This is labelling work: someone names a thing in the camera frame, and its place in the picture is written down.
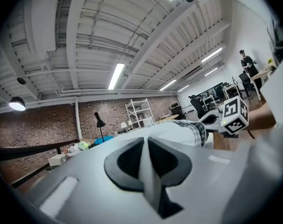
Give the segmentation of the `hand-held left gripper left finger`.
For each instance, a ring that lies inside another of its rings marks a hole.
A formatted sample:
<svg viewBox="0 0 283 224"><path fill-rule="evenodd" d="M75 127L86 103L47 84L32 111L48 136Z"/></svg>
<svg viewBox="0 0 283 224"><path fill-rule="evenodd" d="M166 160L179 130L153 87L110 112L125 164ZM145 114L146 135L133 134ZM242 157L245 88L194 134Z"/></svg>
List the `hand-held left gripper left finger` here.
<svg viewBox="0 0 283 224"><path fill-rule="evenodd" d="M139 167L144 138L136 138L109 154L104 160L104 170L109 179L125 191L143 191L139 180Z"/></svg>

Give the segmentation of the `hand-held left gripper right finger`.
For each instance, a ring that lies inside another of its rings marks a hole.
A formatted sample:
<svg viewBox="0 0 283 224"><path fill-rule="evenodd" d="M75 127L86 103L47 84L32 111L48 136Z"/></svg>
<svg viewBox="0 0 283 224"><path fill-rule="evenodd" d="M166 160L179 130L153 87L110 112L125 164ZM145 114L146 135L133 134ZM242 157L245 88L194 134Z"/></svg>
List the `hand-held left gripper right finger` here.
<svg viewBox="0 0 283 224"><path fill-rule="evenodd" d="M173 201L166 188L182 184L192 170L190 158L155 138L148 138L149 155L153 169L159 177L157 213L166 219L181 212L184 208Z"/></svg>

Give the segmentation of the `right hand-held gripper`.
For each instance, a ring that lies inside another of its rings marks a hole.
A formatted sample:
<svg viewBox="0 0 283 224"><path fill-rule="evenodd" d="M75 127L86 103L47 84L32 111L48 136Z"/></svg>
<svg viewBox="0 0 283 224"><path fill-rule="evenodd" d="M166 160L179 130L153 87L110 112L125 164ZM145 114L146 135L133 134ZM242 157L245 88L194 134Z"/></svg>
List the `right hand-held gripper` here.
<svg viewBox="0 0 283 224"><path fill-rule="evenodd" d="M218 109L206 113L200 122L208 132L219 132L234 137L248 127L248 106L241 97L236 96L224 101Z"/></svg>

